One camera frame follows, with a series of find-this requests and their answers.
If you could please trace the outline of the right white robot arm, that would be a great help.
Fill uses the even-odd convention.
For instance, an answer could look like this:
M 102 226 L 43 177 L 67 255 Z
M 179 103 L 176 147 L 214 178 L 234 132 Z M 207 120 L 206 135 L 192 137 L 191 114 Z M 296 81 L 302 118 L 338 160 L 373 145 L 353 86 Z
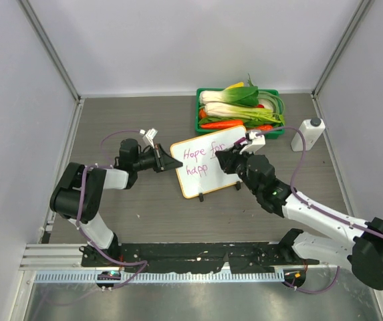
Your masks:
M 383 290 L 383 220 L 365 221 L 321 205 L 280 181 L 264 155 L 217 151 L 222 171 L 236 174 L 268 213 L 297 221 L 322 233 L 321 237 L 298 229 L 281 240 L 279 256 L 288 264 L 314 259 L 351 271 L 363 284 Z

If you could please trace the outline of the small orange-framed whiteboard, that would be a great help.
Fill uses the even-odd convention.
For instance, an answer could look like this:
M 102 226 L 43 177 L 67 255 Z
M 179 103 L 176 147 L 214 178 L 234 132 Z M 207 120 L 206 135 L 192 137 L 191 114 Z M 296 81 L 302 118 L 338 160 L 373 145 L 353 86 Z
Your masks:
M 240 181 L 236 174 L 228 175 L 222 171 L 215 153 L 232 147 L 244 136 L 245 127 L 235 126 L 170 146 L 171 156 L 182 162 L 176 173 L 184 198 L 200 197 Z

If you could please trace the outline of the pink-capped whiteboard marker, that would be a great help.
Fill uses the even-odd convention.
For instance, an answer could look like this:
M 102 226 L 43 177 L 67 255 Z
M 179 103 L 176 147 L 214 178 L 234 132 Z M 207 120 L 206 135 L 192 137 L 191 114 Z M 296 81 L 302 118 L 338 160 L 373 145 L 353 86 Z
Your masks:
M 234 147 L 237 150 L 241 150 L 243 148 L 243 145 L 247 144 L 247 139 L 245 137 L 240 138 L 234 143 Z

